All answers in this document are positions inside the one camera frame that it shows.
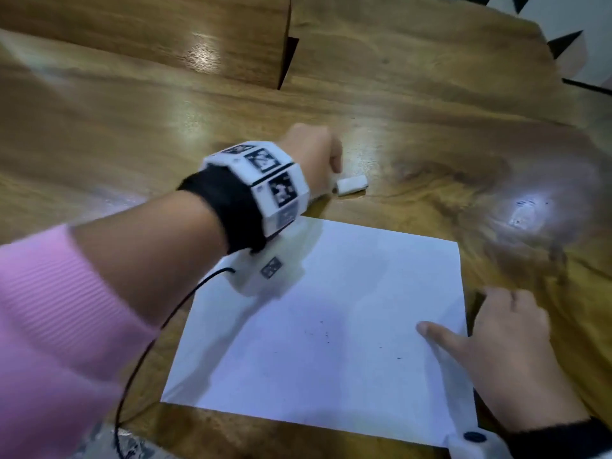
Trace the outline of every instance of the black wristband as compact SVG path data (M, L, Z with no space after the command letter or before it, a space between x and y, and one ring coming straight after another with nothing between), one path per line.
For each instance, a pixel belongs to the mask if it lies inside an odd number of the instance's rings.
M595 417L512 435L508 447L514 459L589 459L612 449L612 432Z
M244 248L260 251L266 246L263 218L251 188L231 170L209 164L183 180L178 190L197 194L217 213L227 237L228 254Z

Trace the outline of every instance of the white eraser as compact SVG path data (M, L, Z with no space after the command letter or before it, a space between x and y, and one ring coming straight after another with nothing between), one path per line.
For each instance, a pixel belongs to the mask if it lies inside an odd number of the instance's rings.
M343 178L336 182L336 190L338 190L338 196L344 196L355 192L365 190L368 186L368 179L365 175L361 174L356 177Z

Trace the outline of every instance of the pink sleeve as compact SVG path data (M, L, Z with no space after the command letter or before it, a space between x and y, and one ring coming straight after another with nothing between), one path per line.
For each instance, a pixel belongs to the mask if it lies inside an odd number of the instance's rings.
M158 331L59 226L0 248L0 457L64 459Z

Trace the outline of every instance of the wood grain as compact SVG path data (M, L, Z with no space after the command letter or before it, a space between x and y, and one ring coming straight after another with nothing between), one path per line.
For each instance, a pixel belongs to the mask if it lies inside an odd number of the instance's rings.
M234 142L328 123L345 175L370 187L309 214L457 241L468 311L481 285L532 290L563 368L612 425L612 166L570 125L588 129L594 111L573 107L532 24L461 0L340 1L294 0L301 40L281 91L0 32L0 242L172 190ZM414 16L405 31L402 15ZM523 47L496 53L495 38L515 35ZM186 459L445 456L159 404L186 314L136 380L125 411L136 434Z
M279 85L291 0L0 0L0 28Z

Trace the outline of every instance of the black cable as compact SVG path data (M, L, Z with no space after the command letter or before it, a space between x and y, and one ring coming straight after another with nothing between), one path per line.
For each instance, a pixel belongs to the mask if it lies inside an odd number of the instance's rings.
M202 281L199 284L197 284L196 287L193 290L191 290L189 293L187 293L187 296L185 296L183 298L183 300L179 303L179 305L176 308L174 308L174 310L170 313L170 316L168 316L166 321L162 324L161 330L163 330L164 327L166 325L168 325L168 323L170 322L170 319L172 319L174 317L174 315L178 312L180 307L183 306L183 304L185 304L185 301L187 301L189 298L191 298L191 296L193 296L193 294L195 292L197 292L197 290L199 290L200 287L202 287L203 284L205 284L211 278L216 277L220 273L223 273L223 272L234 273L236 271L234 269L232 269L231 267L224 267L223 269L219 269L219 270L214 271L208 277L203 278ZM117 406L117 413L115 414L115 423L114 423L114 446L115 446L115 450L117 451L117 455L119 456L119 459L126 459L126 457L121 452L121 447L119 446L119 427L121 425L121 422L119 421L119 417L121 416L121 409L123 409L123 405L126 402L127 393L130 390L130 387L132 386L132 383L134 382L134 378L136 378L136 374L138 373L138 370L140 370L140 366L142 366L142 363L144 362L144 359L147 357L147 354L149 354L149 351L151 350L153 345L155 345L156 341L157 341L157 339L154 339L153 341L151 341L149 343L149 346L147 346L147 348L144 350L142 356L140 356L140 359L138 359L138 363L136 364L136 367L132 371L132 374L130 375L130 378L127 379L126 387L124 388L123 395L121 396L121 401L119 401L119 406Z

